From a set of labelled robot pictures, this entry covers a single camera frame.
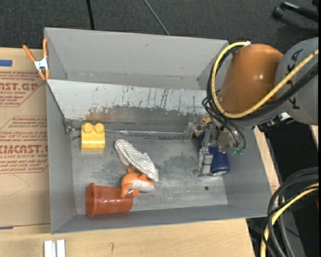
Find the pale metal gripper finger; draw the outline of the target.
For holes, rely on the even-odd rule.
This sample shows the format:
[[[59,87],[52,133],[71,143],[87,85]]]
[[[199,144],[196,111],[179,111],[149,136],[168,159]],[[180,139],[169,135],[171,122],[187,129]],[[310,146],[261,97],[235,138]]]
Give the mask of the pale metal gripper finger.
[[[185,130],[185,140],[190,141],[192,138],[198,138],[201,135],[201,125],[190,122]]]
[[[198,169],[194,171],[194,174],[198,177],[209,176],[211,174],[211,164],[213,155],[209,152],[208,147],[202,147],[198,154]]]

